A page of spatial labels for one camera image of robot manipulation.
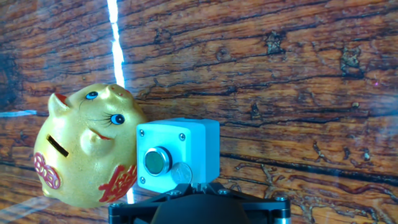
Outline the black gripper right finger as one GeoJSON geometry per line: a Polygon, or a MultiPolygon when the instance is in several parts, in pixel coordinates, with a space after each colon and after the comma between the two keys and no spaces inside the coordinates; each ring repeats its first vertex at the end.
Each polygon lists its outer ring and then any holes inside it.
{"type": "Polygon", "coordinates": [[[259,198],[224,187],[198,184],[200,210],[208,223],[292,224],[290,200],[284,194],[259,198]]]}

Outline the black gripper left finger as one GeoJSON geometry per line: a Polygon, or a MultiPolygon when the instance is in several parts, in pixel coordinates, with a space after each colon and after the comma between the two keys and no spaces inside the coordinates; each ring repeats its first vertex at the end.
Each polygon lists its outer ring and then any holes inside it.
{"type": "Polygon", "coordinates": [[[138,203],[113,203],[108,207],[109,224],[133,223],[139,217],[153,217],[157,209],[169,200],[194,194],[193,184],[178,184],[176,188],[138,203]]]}

